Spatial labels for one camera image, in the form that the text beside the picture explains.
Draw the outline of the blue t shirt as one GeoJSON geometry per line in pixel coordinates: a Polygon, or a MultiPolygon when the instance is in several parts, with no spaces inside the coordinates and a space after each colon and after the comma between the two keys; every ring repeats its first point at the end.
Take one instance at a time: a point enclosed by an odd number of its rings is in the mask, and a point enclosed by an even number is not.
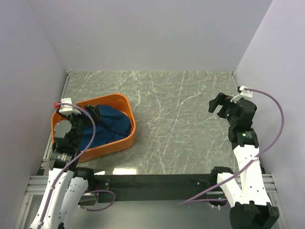
{"type": "Polygon", "coordinates": [[[102,128],[96,124],[95,138],[90,148],[95,148],[118,140],[122,140],[131,133],[131,122],[129,118],[119,110],[107,105],[100,105],[102,120],[112,130],[102,128]]]}

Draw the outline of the orange plastic basket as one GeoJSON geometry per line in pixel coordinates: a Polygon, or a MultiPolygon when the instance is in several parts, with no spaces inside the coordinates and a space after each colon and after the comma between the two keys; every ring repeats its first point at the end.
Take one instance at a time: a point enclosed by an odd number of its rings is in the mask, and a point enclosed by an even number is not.
{"type": "MultiPolygon", "coordinates": [[[[134,115],[132,112],[130,102],[125,95],[109,94],[109,95],[105,95],[102,97],[97,97],[97,98],[93,98],[93,99],[90,99],[87,101],[82,101],[82,102],[76,103],[76,106],[84,108],[84,106],[87,104],[89,104],[91,106],[95,106],[96,104],[98,104],[99,106],[107,105],[116,110],[121,111],[129,118],[129,120],[131,122],[131,133],[129,134],[128,137],[126,137],[122,140],[118,140],[118,141],[108,143],[108,144],[105,144],[102,146],[98,146],[95,148],[89,147],[89,149],[87,149],[87,151],[81,155],[81,157],[79,158],[79,162],[85,162],[85,161],[89,161],[92,159],[96,159],[101,156],[109,155],[111,153],[119,152],[119,151],[128,149],[133,145],[134,139],[135,139],[136,122],[134,119],[134,115]]],[[[53,142],[54,126],[61,120],[63,120],[63,118],[61,116],[59,116],[55,111],[55,113],[53,114],[53,116],[51,118],[51,126],[53,128],[51,131],[52,142],[53,142]]],[[[88,126],[85,127],[83,136],[81,139],[81,146],[80,146],[81,150],[83,150],[87,146],[88,142],[92,138],[93,133],[96,134],[96,131],[93,131],[92,124],[89,124],[88,126]]]]}

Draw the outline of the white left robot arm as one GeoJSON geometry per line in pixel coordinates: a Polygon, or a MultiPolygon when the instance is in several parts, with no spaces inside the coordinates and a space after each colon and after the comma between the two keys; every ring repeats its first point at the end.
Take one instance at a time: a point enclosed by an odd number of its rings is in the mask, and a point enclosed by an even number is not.
{"type": "Polygon", "coordinates": [[[101,192],[92,169],[77,167],[79,158],[93,143],[92,134],[87,146],[81,150],[81,139],[85,127],[102,120],[99,106],[84,108],[56,103],[56,113],[63,118],[53,130],[53,145],[47,185],[39,210],[30,225],[31,229],[66,229],[79,201],[87,193],[101,192]]]}

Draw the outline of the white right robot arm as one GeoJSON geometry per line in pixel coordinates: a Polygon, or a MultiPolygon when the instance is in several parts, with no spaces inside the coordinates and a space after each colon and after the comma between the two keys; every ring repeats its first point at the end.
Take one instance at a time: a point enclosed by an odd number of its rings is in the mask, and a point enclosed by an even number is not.
{"type": "Polygon", "coordinates": [[[220,118],[229,123],[228,138],[238,163],[240,182],[232,171],[225,167],[214,167],[209,185],[224,192],[230,209],[233,229],[270,229],[279,218],[279,209],[273,206],[266,192],[259,160],[259,143],[252,128],[256,105],[240,96],[219,93],[209,102],[209,112],[217,106],[220,118]]]}

